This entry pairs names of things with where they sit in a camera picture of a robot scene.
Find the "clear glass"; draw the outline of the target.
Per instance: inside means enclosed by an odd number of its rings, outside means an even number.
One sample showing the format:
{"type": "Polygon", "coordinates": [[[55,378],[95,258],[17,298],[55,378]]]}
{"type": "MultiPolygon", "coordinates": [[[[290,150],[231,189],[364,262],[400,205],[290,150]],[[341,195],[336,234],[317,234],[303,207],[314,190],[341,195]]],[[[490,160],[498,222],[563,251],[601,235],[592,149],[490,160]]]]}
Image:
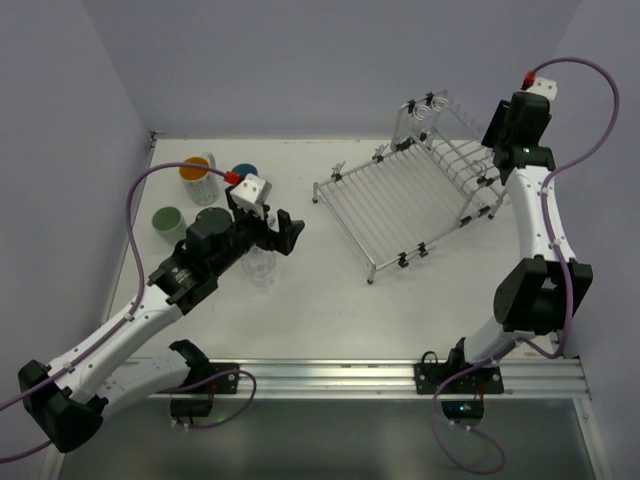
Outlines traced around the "clear glass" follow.
{"type": "Polygon", "coordinates": [[[241,267],[257,288],[269,288],[275,281],[276,256],[271,251],[254,247],[241,260],[241,267]]]}

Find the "light blue plastic cup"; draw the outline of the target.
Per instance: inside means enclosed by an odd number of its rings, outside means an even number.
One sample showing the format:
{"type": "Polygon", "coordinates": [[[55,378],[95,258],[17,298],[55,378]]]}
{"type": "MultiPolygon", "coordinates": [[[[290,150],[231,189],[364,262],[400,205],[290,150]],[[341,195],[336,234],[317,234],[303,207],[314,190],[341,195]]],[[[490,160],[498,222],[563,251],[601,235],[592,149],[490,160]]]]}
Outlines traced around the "light blue plastic cup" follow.
{"type": "Polygon", "coordinates": [[[237,164],[232,168],[232,171],[242,178],[246,177],[247,175],[259,175],[257,167],[251,163],[237,164]]]}

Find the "white patterned ceramic mug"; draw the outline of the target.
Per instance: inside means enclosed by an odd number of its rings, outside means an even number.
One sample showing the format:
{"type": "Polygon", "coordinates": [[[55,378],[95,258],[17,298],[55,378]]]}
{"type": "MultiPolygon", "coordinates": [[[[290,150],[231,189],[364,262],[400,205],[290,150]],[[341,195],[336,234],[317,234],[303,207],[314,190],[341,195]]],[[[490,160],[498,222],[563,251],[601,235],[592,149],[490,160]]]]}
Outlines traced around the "white patterned ceramic mug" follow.
{"type": "Polygon", "coordinates": [[[216,175],[206,169],[195,168],[195,165],[215,168],[215,158],[212,153],[205,152],[184,160],[179,168],[180,178],[191,201],[198,206],[211,205],[220,196],[216,175]]]}

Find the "light green plastic cup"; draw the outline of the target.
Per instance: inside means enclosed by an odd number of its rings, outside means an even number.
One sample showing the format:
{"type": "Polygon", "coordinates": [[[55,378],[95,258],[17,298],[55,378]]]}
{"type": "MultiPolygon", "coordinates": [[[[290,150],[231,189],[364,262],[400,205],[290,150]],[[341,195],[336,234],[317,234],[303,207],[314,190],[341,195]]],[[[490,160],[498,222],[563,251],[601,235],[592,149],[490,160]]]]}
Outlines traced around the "light green plastic cup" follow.
{"type": "Polygon", "coordinates": [[[155,232],[170,246],[174,247],[185,239],[186,222],[181,211],[173,206],[158,209],[151,219],[155,232]]]}

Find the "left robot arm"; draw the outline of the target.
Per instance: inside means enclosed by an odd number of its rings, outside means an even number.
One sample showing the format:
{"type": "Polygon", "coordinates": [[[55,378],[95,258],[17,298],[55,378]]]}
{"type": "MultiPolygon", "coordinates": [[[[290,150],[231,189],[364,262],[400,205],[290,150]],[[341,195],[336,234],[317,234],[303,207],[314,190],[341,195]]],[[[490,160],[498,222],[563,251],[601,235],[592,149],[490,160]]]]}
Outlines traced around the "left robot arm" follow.
{"type": "Polygon", "coordinates": [[[200,211],[172,254],[120,312],[48,363],[32,360],[18,373],[25,410],[61,453],[86,443],[108,415],[156,391],[182,389],[204,356],[187,342],[125,373],[122,365],[157,333],[186,316],[218,287],[232,265],[257,246],[289,255],[305,228],[277,212],[276,229],[253,212],[200,211]]]}

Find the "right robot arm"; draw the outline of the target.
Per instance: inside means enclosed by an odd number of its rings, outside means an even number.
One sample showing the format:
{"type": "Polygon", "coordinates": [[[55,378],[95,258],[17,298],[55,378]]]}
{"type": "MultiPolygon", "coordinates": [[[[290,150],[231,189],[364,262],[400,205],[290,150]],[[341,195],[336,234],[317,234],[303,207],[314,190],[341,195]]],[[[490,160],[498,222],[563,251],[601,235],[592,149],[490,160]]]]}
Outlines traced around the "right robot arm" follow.
{"type": "Polygon", "coordinates": [[[493,316],[451,350],[451,371],[498,363],[518,344],[555,359],[563,355],[573,317],[593,281],[566,238],[555,197],[552,151],[539,141],[548,126],[550,100],[519,91],[499,103],[483,145],[511,200],[520,260],[497,287],[493,316]]]}

